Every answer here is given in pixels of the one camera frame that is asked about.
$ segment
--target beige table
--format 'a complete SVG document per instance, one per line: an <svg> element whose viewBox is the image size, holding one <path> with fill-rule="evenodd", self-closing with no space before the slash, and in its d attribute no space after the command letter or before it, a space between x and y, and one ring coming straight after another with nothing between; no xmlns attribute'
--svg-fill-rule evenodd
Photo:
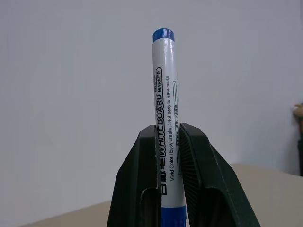
<svg viewBox="0 0 303 227"><path fill-rule="evenodd" d="M303 227L303 178L232 165L262 227ZM110 202L23 227L105 227Z"/></svg>

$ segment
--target whiteboard marker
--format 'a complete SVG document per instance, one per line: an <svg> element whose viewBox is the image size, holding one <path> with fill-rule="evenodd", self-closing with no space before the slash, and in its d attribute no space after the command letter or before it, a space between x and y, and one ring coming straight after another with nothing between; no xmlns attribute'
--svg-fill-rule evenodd
<svg viewBox="0 0 303 227"><path fill-rule="evenodd" d="M186 205L179 155L178 79L175 37L166 28L154 32L153 85L161 170L161 227L185 227Z"/></svg>

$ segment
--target blue ring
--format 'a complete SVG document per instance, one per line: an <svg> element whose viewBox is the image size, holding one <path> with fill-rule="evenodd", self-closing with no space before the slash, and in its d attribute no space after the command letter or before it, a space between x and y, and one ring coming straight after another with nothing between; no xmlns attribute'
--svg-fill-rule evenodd
<svg viewBox="0 0 303 227"><path fill-rule="evenodd" d="M152 42L162 38L168 38L175 41L175 34L168 28L160 28L153 33Z"/></svg>

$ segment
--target white wall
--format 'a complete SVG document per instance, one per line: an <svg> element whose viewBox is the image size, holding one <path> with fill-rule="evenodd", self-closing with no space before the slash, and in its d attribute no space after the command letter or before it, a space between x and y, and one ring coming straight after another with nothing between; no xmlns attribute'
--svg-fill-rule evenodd
<svg viewBox="0 0 303 227"><path fill-rule="evenodd" d="M299 0L2 0L0 227L111 198L154 124L160 27L176 36L181 121L230 163L298 174Z"/></svg>

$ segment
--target blue marker cap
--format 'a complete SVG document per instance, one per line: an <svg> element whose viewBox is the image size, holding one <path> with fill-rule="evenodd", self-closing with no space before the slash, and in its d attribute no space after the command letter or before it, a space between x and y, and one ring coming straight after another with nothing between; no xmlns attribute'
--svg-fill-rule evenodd
<svg viewBox="0 0 303 227"><path fill-rule="evenodd" d="M161 227L186 227L186 206L161 209Z"/></svg>
<svg viewBox="0 0 303 227"><path fill-rule="evenodd" d="M157 31L155 31L152 35L152 42L155 42L158 39L162 38L168 38L173 41L175 41L175 34L173 31L167 29L167 28L160 28Z"/></svg>

